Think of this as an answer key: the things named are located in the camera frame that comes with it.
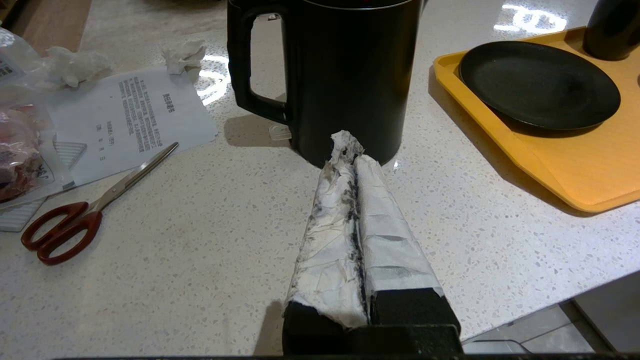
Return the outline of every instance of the black plate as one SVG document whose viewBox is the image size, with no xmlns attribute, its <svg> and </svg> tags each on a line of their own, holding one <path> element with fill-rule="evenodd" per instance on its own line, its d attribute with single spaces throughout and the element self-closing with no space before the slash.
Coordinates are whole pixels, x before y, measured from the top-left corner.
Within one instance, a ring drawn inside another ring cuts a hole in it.
<svg viewBox="0 0 640 360">
<path fill-rule="evenodd" d="M 620 107 L 618 87 L 604 71 L 555 47 L 490 42 L 465 54 L 459 73 L 491 108 L 545 129 L 595 126 Z"/>
</svg>

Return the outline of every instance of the small plastic piece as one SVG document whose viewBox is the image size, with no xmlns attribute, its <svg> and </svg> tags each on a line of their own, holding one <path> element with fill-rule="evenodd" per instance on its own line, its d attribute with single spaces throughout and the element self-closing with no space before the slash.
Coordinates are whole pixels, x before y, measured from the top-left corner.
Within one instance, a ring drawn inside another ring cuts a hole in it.
<svg viewBox="0 0 640 360">
<path fill-rule="evenodd" d="M 288 140 L 291 138 L 291 130 L 286 125 L 272 125 L 269 128 L 269 136 L 273 141 Z"/>
</svg>

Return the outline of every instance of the scissor blade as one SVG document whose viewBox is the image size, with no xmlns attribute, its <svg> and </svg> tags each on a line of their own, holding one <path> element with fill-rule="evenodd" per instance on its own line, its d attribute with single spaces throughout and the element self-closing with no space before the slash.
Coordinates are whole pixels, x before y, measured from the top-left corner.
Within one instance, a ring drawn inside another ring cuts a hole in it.
<svg viewBox="0 0 640 360">
<path fill-rule="evenodd" d="M 120 180 L 121 183 L 124 183 L 125 189 L 128 189 L 135 185 L 140 179 L 145 177 L 151 170 L 155 169 L 156 166 L 160 165 L 160 163 L 167 158 L 174 150 L 178 147 L 178 143 L 174 142 L 173 144 L 167 146 L 161 152 L 158 152 L 151 160 L 146 163 L 138 166 L 135 170 L 133 170 L 129 175 L 125 176 L 124 179 Z"/>
<path fill-rule="evenodd" d="M 95 202 L 89 205 L 89 209 L 100 211 L 104 209 L 111 201 L 114 201 L 117 197 L 126 192 L 130 187 L 136 184 L 140 179 L 145 177 L 151 170 L 153 170 L 156 166 L 160 165 L 160 163 L 171 154 L 175 148 L 178 147 L 178 143 L 174 142 L 173 144 L 167 146 L 161 152 L 158 152 L 151 160 L 146 163 L 135 168 L 129 175 L 125 176 L 122 180 L 113 185 L 104 195 L 96 200 Z"/>
</svg>

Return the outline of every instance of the white paper wrapping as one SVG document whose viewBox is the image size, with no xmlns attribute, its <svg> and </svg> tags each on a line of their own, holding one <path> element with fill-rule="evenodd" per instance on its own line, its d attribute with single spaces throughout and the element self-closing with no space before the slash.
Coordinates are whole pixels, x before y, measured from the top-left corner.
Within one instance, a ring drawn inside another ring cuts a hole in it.
<svg viewBox="0 0 640 360">
<path fill-rule="evenodd" d="M 377 291 L 433 288 L 443 296 L 380 164 L 362 155 L 347 131 L 332 139 L 286 303 L 311 306 L 353 328 L 367 324 L 367 304 Z"/>
<path fill-rule="evenodd" d="M 355 160 L 358 178 L 360 241 L 367 301 L 376 291 L 442 287 L 396 200 L 380 164 L 367 155 Z"/>
<path fill-rule="evenodd" d="M 332 158 L 318 180 L 286 303 L 312 306 L 350 328 L 366 325 L 368 319 L 362 294 L 352 165 L 362 146 L 345 131 L 332 138 Z"/>
</svg>

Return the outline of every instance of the scissors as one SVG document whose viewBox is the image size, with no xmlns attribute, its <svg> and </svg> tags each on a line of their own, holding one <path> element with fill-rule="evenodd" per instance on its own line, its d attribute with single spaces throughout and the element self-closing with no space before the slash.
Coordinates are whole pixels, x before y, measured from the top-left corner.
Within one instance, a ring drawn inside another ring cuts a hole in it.
<svg viewBox="0 0 640 360">
<path fill-rule="evenodd" d="M 24 234 L 22 234 L 22 244 L 29 250 L 37 250 L 38 259 L 46 265 L 57 265 L 76 256 L 91 243 L 98 232 L 100 222 L 102 221 L 102 210 L 111 203 L 111 201 L 117 199 L 140 181 L 140 179 L 145 177 L 145 175 L 158 166 L 177 147 L 177 142 L 169 145 L 151 158 L 151 160 L 140 165 L 116 185 L 113 185 L 101 198 L 91 204 L 86 201 L 75 202 L 73 204 L 60 206 L 42 215 L 24 231 Z M 41 238 L 33 241 L 33 237 L 39 228 L 47 221 L 60 215 L 66 216 Z M 51 257 L 51 253 L 60 245 L 84 230 L 86 230 L 86 233 L 82 240 L 75 246 L 60 255 Z"/>
</svg>

